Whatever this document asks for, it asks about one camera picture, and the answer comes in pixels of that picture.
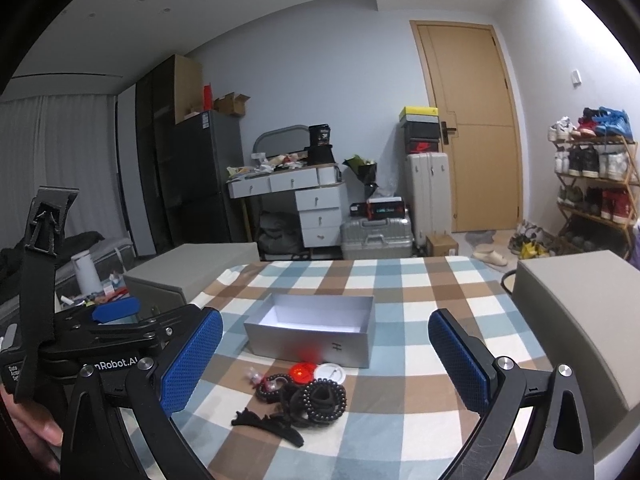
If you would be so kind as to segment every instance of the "wall switch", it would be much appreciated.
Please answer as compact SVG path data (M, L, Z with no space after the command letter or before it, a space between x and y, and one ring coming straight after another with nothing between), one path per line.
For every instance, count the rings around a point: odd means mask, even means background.
M574 70L571 72L571 83L574 84L574 87L580 86L582 84L582 78L580 77L580 72Z

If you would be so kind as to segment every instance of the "red disc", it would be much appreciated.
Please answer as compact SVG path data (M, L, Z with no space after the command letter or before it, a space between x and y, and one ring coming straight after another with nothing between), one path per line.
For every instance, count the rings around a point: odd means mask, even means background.
M296 363L289 369L289 375L297 384L307 384L314 380L314 370L317 367L313 363Z

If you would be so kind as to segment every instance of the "silver suitcase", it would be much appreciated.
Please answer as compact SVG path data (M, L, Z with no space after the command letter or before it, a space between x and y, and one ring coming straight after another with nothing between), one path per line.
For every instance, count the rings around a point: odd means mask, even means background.
M423 247L429 234L450 234L451 183L447 154L407 155L406 179L416 245Z
M340 228L345 260L410 258L414 246L408 218L347 220Z

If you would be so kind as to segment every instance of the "finger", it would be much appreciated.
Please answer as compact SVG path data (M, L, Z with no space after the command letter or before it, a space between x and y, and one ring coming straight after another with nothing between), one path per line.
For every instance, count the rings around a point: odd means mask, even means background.
M60 471L60 464L56 459L53 452L49 449L49 446L44 441L24 424L21 420L16 418L14 420L15 429L18 430L18 434L22 438L24 445L29 449L29 452L34 457L36 462L46 469L53 472Z
M12 418L20 420L33 433L49 442L52 446L62 445L62 430L53 420L53 416L47 408L32 400L16 404L14 396L8 394L4 386L0 386L0 394Z

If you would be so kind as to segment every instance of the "door handle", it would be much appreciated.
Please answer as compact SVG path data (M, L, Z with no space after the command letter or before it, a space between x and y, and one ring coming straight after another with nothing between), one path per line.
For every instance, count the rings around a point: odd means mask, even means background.
M442 121L440 124L442 125L442 143L443 144L448 144L449 143L449 133L456 132L458 129L457 128L447 128L447 122L446 121Z

